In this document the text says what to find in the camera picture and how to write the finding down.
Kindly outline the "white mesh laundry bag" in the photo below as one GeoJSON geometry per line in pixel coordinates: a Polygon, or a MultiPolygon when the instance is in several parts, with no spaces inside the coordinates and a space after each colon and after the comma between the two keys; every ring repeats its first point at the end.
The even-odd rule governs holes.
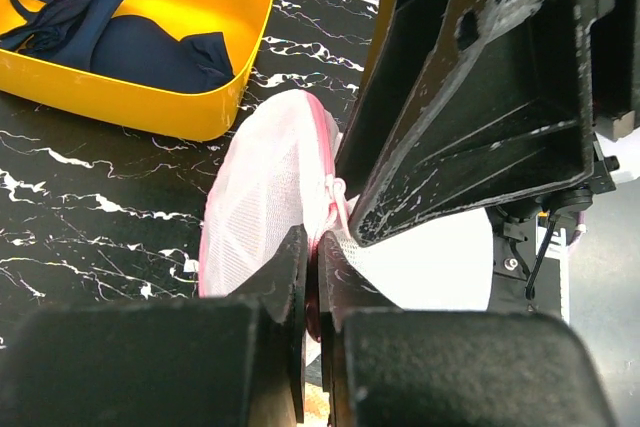
{"type": "Polygon", "coordinates": [[[401,308],[486,310],[493,275],[486,212],[436,219],[361,247],[346,228],[355,203],[335,171],[340,141],[331,114],[303,90],[270,97],[241,124],[207,197],[200,295],[230,294],[299,225],[310,249],[335,233],[347,261],[401,308]]]}

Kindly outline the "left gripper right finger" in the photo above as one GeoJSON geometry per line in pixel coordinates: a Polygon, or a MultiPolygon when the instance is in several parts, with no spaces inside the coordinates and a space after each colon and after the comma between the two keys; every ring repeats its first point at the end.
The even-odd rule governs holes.
{"type": "Polygon", "coordinates": [[[612,426],[591,357],[547,315],[405,311],[317,250],[323,386],[333,426],[612,426]]]}

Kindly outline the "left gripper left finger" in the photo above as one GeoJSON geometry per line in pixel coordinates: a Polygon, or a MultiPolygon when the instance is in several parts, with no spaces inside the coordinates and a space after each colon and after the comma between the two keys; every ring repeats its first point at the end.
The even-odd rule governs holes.
{"type": "Polygon", "coordinates": [[[61,305],[1,363],[5,426],[294,426],[308,240],[292,227],[225,297],[61,305]]]}

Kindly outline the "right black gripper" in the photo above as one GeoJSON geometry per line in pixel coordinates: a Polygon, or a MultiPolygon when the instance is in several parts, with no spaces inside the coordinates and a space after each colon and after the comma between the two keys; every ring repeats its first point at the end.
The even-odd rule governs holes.
{"type": "Polygon", "coordinates": [[[489,310],[566,312],[586,211],[638,143],[639,0],[379,0],[337,171],[361,246],[501,205],[489,310]]]}

